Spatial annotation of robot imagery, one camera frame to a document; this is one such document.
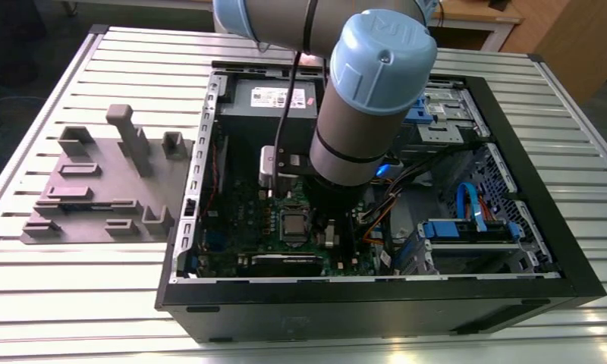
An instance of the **white sticker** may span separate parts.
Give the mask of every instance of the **white sticker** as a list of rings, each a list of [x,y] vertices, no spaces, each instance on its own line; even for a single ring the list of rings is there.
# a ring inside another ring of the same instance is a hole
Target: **white sticker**
[[[445,109],[440,105],[428,105],[427,108],[432,114],[445,114]]]
[[[388,256],[388,254],[384,250],[380,253],[380,260],[383,261],[383,263],[387,267],[391,267],[391,257]]]
[[[273,87],[254,87],[252,89],[253,108],[281,108],[285,105],[286,89]],[[305,108],[305,91],[294,89],[292,92],[290,108]]]

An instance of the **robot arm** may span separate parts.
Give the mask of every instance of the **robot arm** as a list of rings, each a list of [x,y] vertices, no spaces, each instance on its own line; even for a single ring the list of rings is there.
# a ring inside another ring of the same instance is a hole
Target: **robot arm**
[[[256,41],[329,57],[308,158],[311,204],[345,211],[381,163],[436,59],[437,0],[216,0],[218,22]]]

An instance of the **wooden cabinet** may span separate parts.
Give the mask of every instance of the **wooden cabinet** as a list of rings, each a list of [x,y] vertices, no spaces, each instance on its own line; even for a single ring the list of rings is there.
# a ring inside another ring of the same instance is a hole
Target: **wooden cabinet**
[[[539,54],[574,100],[607,79],[607,0],[512,0],[524,16],[503,52]]]

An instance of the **aluminum slotted table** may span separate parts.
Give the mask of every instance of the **aluminum slotted table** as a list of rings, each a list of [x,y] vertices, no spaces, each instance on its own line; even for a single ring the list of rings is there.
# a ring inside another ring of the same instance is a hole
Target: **aluminum slotted table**
[[[148,138],[194,139],[210,61],[290,56],[232,35],[94,26],[0,176],[0,359],[607,362],[607,297],[491,335],[198,345],[153,308],[164,243],[18,241],[65,126],[116,137],[105,110],[129,104]],[[433,71],[488,80],[607,290],[607,145],[552,73],[525,55],[447,49]]]

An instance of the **light blue joint cap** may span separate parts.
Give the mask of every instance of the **light blue joint cap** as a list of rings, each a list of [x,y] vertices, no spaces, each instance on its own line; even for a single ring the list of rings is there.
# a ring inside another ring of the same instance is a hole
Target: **light blue joint cap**
[[[213,0],[213,16],[228,32],[258,41],[249,26],[245,0]]]
[[[341,99],[369,115],[408,110],[423,92],[436,42],[416,20],[391,10],[355,14],[332,50],[331,80]]]

